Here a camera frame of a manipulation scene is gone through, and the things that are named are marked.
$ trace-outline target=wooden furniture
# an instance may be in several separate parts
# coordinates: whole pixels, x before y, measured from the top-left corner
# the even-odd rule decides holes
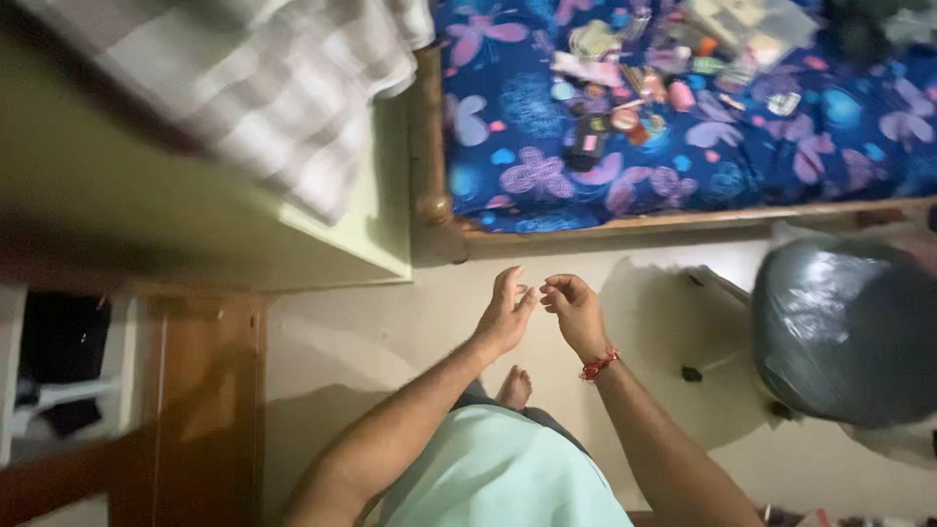
[[[142,300],[142,422],[116,439],[0,472],[0,526],[106,494],[110,526],[256,525],[263,455],[264,304]]]
[[[41,29],[0,6],[7,277],[259,292],[410,280],[407,95],[375,104],[349,212],[329,226],[239,167],[141,132],[154,117],[131,126],[106,79]]]
[[[854,215],[868,211],[884,211],[928,207],[937,203],[937,198],[894,199],[874,202],[816,203],[781,207],[756,207],[723,212],[680,212],[659,216],[636,216],[613,219],[598,227],[577,231],[555,233],[486,233],[470,221],[453,213],[452,196],[446,185],[445,140],[442,119],[442,77],[440,74],[439,48],[428,47],[417,52],[420,83],[420,100],[411,105],[414,126],[423,136],[422,164],[414,167],[414,202],[416,221],[433,233],[446,257],[454,262],[464,262],[469,257],[470,241],[493,243],[523,243],[544,239],[581,239],[606,236],[622,236],[632,233],[657,233],[743,227],[764,224],[775,219],[825,218]]]

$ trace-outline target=red thread bracelet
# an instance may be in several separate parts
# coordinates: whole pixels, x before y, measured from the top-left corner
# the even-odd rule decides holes
[[[601,358],[583,366],[582,372],[579,373],[579,378],[590,383],[595,382],[596,377],[599,376],[599,372],[609,364],[612,364],[613,360],[618,360],[618,350],[616,350],[614,347],[612,348],[611,353],[609,353],[609,355],[605,358]]]

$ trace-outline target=left hand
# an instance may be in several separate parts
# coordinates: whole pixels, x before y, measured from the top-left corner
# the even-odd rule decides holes
[[[506,354],[521,341],[527,331],[527,322],[537,305],[536,290],[527,285],[518,285],[517,277],[524,271],[520,265],[509,267],[495,278],[495,291],[491,303],[482,314],[475,333],[468,340],[497,353],[496,358]],[[521,301],[514,303],[518,294]]]

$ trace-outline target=white shelf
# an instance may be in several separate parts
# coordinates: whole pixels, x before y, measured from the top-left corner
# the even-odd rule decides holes
[[[114,437],[134,426],[138,308],[133,299],[112,299],[111,325],[104,345],[101,376],[94,381],[43,384],[35,405],[14,408],[20,340],[27,288],[0,286],[0,468],[90,439]],[[102,419],[65,441],[37,433],[34,417],[56,404],[95,398]]]

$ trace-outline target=bare foot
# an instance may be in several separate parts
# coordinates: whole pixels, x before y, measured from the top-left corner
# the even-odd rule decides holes
[[[533,385],[530,383],[530,375],[525,369],[514,365],[504,378],[504,384],[498,392],[498,402],[505,408],[520,412],[527,405],[531,393]]]

